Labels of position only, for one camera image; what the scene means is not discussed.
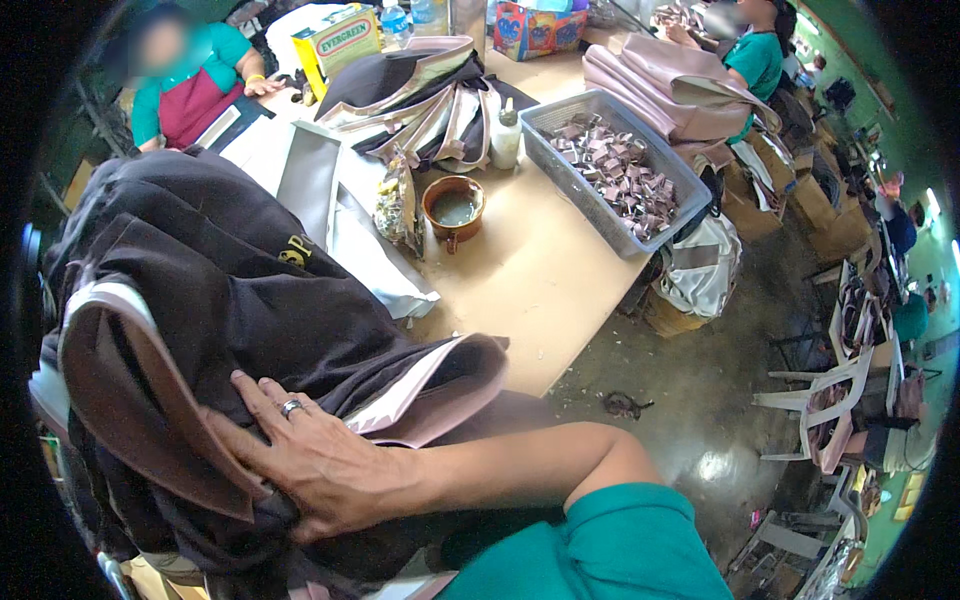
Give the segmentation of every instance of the glue bottle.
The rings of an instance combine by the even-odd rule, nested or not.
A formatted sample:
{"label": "glue bottle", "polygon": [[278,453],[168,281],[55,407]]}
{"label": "glue bottle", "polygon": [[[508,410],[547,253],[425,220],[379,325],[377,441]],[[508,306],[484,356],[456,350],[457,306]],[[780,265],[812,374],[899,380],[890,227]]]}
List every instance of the glue bottle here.
{"label": "glue bottle", "polygon": [[491,159],[497,169],[513,169],[520,151],[520,121],[514,110],[514,99],[507,98],[507,106],[493,123],[491,132]]}

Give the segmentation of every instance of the ceramic cup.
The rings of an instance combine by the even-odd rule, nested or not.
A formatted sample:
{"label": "ceramic cup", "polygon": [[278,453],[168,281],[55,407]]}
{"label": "ceramic cup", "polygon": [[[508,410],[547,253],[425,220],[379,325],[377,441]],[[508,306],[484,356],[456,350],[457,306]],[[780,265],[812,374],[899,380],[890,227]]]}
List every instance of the ceramic cup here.
{"label": "ceramic cup", "polygon": [[[474,204],[469,218],[458,225],[451,225],[448,220],[445,221],[447,225],[441,223],[444,216],[438,214],[440,209],[445,208],[443,204],[449,202],[451,198],[461,199],[463,203],[468,203],[472,199]],[[466,242],[480,230],[480,217],[487,206],[487,196],[484,194],[483,187],[475,180],[462,175],[451,175],[434,181],[426,188],[423,192],[422,205],[423,214],[430,221],[433,234],[438,239],[445,240],[446,251],[454,254],[461,242]]]}

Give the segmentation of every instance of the white plastic chair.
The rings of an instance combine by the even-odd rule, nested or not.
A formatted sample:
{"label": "white plastic chair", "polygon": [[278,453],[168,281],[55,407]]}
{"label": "white plastic chair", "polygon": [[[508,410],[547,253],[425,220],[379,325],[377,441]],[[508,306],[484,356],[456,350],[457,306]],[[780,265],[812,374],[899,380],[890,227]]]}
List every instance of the white plastic chair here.
{"label": "white plastic chair", "polygon": [[[760,459],[765,461],[803,461],[810,459],[812,457],[812,450],[810,448],[807,430],[821,423],[840,419],[834,430],[834,435],[828,443],[828,447],[824,450],[818,450],[821,457],[827,458],[827,460],[821,464],[821,469],[824,472],[833,472],[840,455],[843,453],[843,446],[846,446],[847,439],[852,433],[850,410],[856,406],[856,403],[860,401],[860,397],[863,395],[863,387],[867,383],[867,374],[870,371],[870,361],[873,357],[874,348],[869,347],[864,348],[860,352],[860,355],[850,362],[840,365],[839,367],[834,367],[827,372],[772,371],[767,373],[771,377],[809,381],[810,387],[794,392],[754,394],[753,404],[756,406],[782,408],[800,413],[801,451],[790,454],[764,454],[760,456]],[[842,400],[820,411],[811,413],[807,410],[810,398],[815,393],[848,379],[852,380],[851,389]]]}

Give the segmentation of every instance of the plastic basket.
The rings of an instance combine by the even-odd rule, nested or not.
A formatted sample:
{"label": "plastic basket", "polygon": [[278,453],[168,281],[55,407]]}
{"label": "plastic basket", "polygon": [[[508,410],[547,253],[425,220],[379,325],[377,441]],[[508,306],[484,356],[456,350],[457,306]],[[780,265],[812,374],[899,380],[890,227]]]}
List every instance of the plastic basket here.
{"label": "plastic basket", "polygon": [[[596,113],[607,119],[616,132],[629,132],[647,142],[644,164],[673,181],[677,194],[677,216],[670,227],[649,241],[641,242],[627,230],[620,218],[592,185],[557,152],[540,131],[553,132],[566,125],[578,112]],[[710,202],[710,191],[690,167],[650,127],[613,96],[592,89],[551,104],[521,110],[526,153],[554,184],[584,213],[587,220],[621,257],[638,252],[655,252]]]}

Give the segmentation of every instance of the wooden table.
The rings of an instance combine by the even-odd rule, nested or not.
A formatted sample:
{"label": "wooden table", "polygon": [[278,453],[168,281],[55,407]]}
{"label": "wooden table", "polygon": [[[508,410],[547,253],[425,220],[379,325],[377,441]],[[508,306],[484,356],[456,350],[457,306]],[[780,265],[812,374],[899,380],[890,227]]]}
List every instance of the wooden table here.
{"label": "wooden table", "polygon": [[[487,53],[487,72],[540,102],[584,90],[582,55],[512,62]],[[316,107],[289,102],[291,90],[264,105],[283,118],[312,119]],[[445,173],[418,174],[418,192]],[[415,267],[442,299],[413,328],[423,341],[483,332],[510,338],[507,388],[542,396],[580,354],[647,264],[649,254],[619,258],[580,211],[525,156],[513,173],[467,174],[487,193],[483,228],[453,256],[429,232]]]}

